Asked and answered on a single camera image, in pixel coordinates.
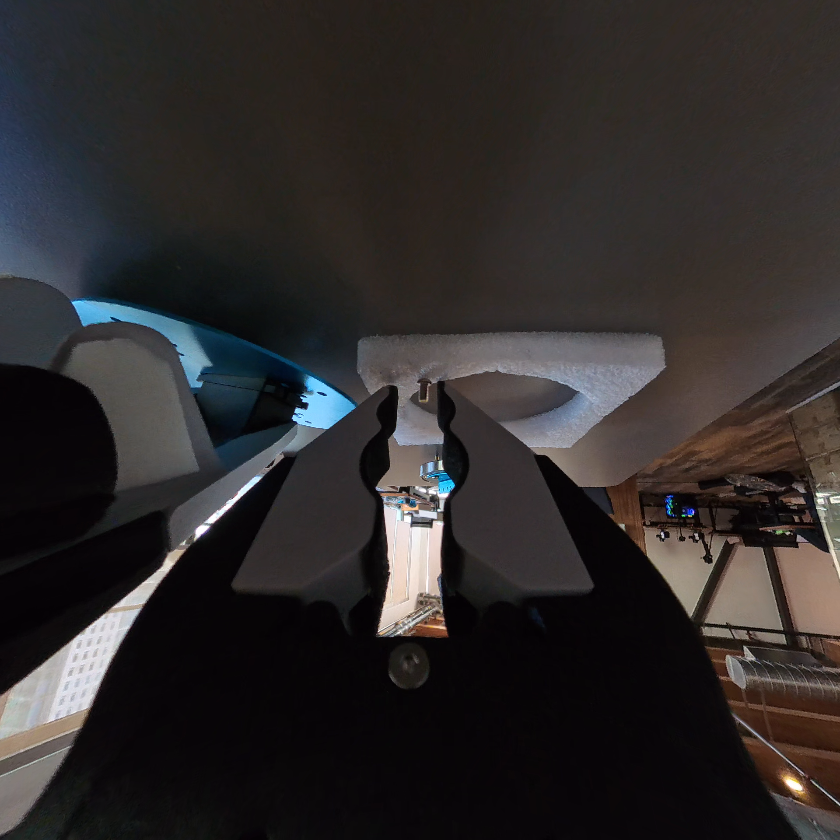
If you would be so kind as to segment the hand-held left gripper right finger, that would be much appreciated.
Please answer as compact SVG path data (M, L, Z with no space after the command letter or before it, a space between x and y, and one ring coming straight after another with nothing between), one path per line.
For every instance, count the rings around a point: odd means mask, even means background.
M444 467L441 583L449 636L498 603L581 596L593 581L531 449L452 385L437 385Z

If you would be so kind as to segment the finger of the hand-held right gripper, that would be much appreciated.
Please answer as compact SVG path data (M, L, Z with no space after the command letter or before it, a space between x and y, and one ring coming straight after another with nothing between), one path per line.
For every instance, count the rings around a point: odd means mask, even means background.
M48 369L60 346L82 324L58 289L15 276L1 277L1 362Z
M294 423L215 448L172 343L140 325L113 322L69 336L51 369L85 385L115 440L117 499L106 526L164 515L173 550L259 475L297 434Z

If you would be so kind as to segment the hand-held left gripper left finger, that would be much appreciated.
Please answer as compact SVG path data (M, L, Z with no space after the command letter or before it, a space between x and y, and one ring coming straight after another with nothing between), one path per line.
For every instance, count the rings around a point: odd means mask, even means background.
M382 387L294 459L233 589L332 604L352 634L377 634L389 563L377 486L390 467L397 390Z

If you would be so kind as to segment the blue round metal plate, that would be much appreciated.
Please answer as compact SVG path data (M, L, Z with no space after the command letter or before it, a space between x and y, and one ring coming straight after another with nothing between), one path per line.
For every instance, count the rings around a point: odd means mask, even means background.
M72 302L83 325L130 322L164 335L181 356L182 367L194 393L202 377L226 375L271 379L296 386L304 407L293 417L299 424L326 429L356 407L356 401L303 367L256 344L188 318L106 298L78 298Z

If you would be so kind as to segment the white foam piece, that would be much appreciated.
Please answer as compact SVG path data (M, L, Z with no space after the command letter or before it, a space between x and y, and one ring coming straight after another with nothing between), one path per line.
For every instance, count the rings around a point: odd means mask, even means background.
M531 448L569 448L665 368L662 339L646 333L484 332L371 336L358 342L357 371L370 393L398 391L395 440L440 445L435 415L412 403L419 380L531 376L576 394L542 413L501 422Z

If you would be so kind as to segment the silver ventilation duct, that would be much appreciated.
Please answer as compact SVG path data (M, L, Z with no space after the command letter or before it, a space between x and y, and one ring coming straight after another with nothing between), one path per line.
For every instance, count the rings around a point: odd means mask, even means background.
M812 654L772 647L750 647L727 654L728 677L744 692L799 700L839 702L839 669Z

